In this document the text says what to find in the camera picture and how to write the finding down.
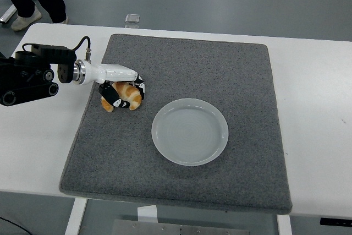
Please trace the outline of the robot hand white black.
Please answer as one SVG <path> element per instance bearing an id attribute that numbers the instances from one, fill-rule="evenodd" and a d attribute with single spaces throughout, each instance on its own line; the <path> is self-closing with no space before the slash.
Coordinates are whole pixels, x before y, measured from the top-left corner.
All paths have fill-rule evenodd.
<path id="1" fill-rule="evenodd" d="M 91 64 L 88 61 L 75 62 L 73 80 L 77 84 L 96 82 L 101 95 L 101 105 L 107 112 L 116 107 L 137 109 L 145 93 L 145 84 L 134 70 L 117 64 Z"/>

